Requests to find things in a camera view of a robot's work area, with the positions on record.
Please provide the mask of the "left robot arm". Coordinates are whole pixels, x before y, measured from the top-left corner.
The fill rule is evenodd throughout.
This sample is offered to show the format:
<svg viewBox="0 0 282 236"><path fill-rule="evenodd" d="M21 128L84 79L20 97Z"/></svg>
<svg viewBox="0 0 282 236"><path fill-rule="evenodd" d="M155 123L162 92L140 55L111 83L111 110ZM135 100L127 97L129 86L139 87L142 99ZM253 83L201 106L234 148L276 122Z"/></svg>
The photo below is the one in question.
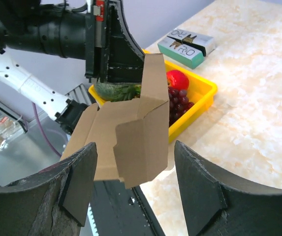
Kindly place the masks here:
<svg viewBox="0 0 282 236"><path fill-rule="evenodd" d="M71 134L86 105L61 94L83 69L90 82L139 83L144 52L120 0L0 0L0 82Z"/></svg>

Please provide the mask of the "brown cardboard box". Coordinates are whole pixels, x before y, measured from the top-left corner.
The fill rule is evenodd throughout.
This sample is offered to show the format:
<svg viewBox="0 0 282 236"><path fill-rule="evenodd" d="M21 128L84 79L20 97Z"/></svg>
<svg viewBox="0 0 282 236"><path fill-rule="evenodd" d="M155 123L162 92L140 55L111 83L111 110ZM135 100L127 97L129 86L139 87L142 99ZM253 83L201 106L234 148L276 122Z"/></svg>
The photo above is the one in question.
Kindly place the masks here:
<svg viewBox="0 0 282 236"><path fill-rule="evenodd" d="M153 180L168 164L169 95L162 54L146 54L141 94L129 101L92 104L64 150L66 159L90 142L97 148L95 180L126 188Z"/></svg>

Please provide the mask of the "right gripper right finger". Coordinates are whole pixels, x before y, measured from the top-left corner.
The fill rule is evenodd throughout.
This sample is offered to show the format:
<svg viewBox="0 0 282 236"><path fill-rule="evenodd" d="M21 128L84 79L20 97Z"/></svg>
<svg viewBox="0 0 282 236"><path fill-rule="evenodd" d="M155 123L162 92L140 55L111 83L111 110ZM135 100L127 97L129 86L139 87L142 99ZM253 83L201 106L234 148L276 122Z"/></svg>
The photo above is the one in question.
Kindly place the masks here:
<svg viewBox="0 0 282 236"><path fill-rule="evenodd" d="M282 236L282 189L229 172L180 141L174 157L190 236Z"/></svg>

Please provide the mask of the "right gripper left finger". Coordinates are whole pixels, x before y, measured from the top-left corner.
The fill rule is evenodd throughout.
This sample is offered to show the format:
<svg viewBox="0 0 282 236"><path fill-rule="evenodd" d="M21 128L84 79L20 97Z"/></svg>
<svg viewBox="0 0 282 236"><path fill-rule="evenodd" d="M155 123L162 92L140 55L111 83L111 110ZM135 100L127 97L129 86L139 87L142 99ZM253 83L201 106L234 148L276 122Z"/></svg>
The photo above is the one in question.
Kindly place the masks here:
<svg viewBox="0 0 282 236"><path fill-rule="evenodd" d="M95 143L36 174L0 186L0 236L78 236L97 164Z"/></svg>

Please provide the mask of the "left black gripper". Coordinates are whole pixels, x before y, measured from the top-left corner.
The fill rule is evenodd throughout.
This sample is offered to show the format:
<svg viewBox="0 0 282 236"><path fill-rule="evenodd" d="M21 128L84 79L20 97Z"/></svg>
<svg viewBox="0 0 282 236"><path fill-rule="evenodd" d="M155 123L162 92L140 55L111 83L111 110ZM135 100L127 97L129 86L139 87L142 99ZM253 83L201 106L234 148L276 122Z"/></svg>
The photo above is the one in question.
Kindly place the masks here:
<svg viewBox="0 0 282 236"><path fill-rule="evenodd" d="M145 53L129 32L121 0L88 0L85 76L89 82L140 83Z"/></svg>

